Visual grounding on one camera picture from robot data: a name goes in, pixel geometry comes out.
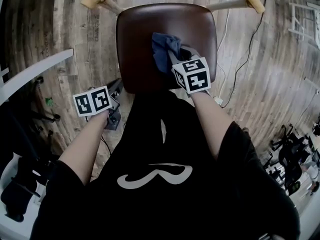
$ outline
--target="brown leather chair seat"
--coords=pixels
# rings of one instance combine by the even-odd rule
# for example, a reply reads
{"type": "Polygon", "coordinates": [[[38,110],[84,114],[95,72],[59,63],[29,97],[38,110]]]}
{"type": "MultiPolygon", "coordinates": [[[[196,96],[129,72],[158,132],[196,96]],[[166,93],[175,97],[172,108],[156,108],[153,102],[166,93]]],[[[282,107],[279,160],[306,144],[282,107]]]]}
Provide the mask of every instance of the brown leather chair seat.
{"type": "Polygon", "coordinates": [[[121,12],[116,22],[116,48],[123,80],[129,93],[179,88],[174,78],[160,72],[153,58],[153,32],[177,36],[181,43],[205,57],[210,78],[216,78],[217,35],[212,13],[188,3],[157,3],[121,12]]]}

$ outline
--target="wooden floor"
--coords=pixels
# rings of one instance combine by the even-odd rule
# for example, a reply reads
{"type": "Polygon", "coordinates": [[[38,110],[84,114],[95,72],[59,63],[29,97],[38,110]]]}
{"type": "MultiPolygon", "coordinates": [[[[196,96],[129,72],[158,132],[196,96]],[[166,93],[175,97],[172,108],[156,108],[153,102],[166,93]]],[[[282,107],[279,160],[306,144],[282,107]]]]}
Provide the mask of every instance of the wooden floor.
{"type": "MultiPolygon", "coordinates": [[[[9,0],[6,10],[6,60],[11,76],[47,56],[74,49],[72,58],[43,73],[44,84],[37,90],[38,109],[61,115],[57,123],[43,125],[38,122],[45,128],[44,132],[54,131],[53,149],[57,153],[71,143],[86,123],[78,118],[72,95],[120,77],[116,16],[105,9],[88,10],[80,5],[80,1],[9,0]],[[45,103],[45,98],[50,97],[53,106],[45,103]]],[[[217,0],[116,1],[122,7],[163,2],[218,3],[217,0]]],[[[316,90],[304,81],[307,77],[320,84],[320,51],[312,41],[302,41],[288,32],[289,2],[317,3],[315,0],[267,0],[266,13],[253,39],[249,63],[237,74],[235,90],[225,108],[241,127],[249,128],[260,157],[266,153],[270,140],[279,134],[282,124],[292,123],[298,131],[307,132],[320,112],[320,97],[315,96],[310,103],[316,90]]],[[[219,43],[225,30],[227,10],[213,15],[219,43]]],[[[304,15],[305,12],[298,12],[301,19],[304,15]]],[[[250,37],[259,20],[260,15],[250,8],[230,11],[225,43],[218,54],[218,62],[226,72],[226,84],[221,93],[223,105],[231,94],[235,70],[247,59],[250,37]]],[[[219,95],[223,80],[223,72],[217,67],[213,95],[219,95]]],[[[180,90],[177,94],[187,99],[180,90]]],[[[123,121],[116,132],[105,131],[103,134],[111,150],[121,138],[133,98],[131,94],[122,93],[120,112],[123,121]]],[[[109,156],[101,142],[93,176],[99,174],[109,156]]]]}

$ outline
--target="white cable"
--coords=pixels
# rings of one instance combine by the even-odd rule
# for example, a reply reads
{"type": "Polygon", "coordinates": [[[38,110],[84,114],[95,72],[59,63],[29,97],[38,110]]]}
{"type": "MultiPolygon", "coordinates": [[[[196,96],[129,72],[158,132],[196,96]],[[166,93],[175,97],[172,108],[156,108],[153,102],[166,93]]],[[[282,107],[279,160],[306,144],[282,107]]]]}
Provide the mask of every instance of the white cable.
{"type": "MultiPolygon", "coordinates": [[[[229,12],[230,12],[230,9],[228,9],[228,11],[227,11],[226,21],[225,21],[224,35],[223,35],[223,38],[221,39],[221,42],[220,42],[220,44],[219,44],[219,46],[218,46],[218,50],[217,50],[217,52],[216,52],[216,56],[217,56],[217,57],[218,57],[218,55],[219,55],[219,51],[220,51],[220,48],[221,48],[221,44],[223,43],[223,41],[225,40],[226,35],[227,35],[229,12]]],[[[217,59],[217,62],[216,62],[216,63],[217,63],[217,65],[221,68],[221,70],[222,70],[222,72],[223,72],[223,74],[224,74],[224,80],[223,80],[223,83],[222,83],[222,86],[221,86],[221,89],[220,89],[220,92],[219,92],[219,96],[218,96],[218,98],[220,98],[221,92],[222,92],[222,90],[223,90],[224,87],[225,87],[225,83],[226,83],[226,78],[227,78],[227,76],[226,76],[226,72],[224,71],[224,69],[222,68],[222,66],[219,64],[218,59],[217,59]]]]}

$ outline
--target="chair wheel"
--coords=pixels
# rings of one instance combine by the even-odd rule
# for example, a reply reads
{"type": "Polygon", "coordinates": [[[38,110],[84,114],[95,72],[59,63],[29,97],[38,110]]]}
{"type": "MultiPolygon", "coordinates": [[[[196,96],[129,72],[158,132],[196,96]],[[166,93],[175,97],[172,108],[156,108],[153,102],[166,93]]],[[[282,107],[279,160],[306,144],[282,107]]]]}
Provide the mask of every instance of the chair wheel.
{"type": "Polygon", "coordinates": [[[54,114],[53,117],[56,122],[60,121],[61,116],[59,114],[54,114]]]}
{"type": "Polygon", "coordinates": [[[42,76],[39,76],[37,79],[36,79],[36,82],[38,84],[42,84],[44,82],[44,78],[42,76]]]}

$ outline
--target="forearm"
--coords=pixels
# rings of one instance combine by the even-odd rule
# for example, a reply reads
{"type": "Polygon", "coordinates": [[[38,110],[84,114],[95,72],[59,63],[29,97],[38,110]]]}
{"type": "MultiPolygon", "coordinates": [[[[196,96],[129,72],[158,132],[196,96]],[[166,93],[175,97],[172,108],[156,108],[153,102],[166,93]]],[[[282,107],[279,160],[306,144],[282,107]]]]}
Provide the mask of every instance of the forearm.
{"type": "Polygon", "coordinates": [[[195,92],[191,94],[191,98],[208,147],[213,157],[217,159],[222,141],[232,123],[232,119],[209,95],[203,92],[195,92]]]}
{"type": "Polygon", "coordinates": [[[84,185],[90,181],[108,115],[108,111],[103,111],[93,116],[59,158],[75,172],[84,185]]]}

